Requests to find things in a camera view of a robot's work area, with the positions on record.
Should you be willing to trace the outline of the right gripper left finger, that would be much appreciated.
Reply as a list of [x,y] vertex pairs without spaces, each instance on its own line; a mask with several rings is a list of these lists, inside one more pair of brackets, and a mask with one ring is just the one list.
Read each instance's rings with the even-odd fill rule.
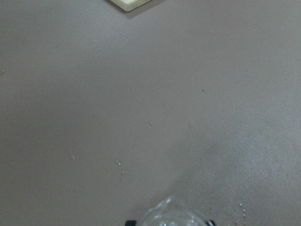
[[125,222],[125,226],[136,226],[137,225],[137,221],[136,220],[127,220]]

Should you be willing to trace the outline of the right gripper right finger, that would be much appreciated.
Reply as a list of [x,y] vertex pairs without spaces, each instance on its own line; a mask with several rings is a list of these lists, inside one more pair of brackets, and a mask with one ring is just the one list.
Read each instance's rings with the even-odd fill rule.
[[205,223],[207,226],[215,226],[215,222],[213,220],[207,220]]

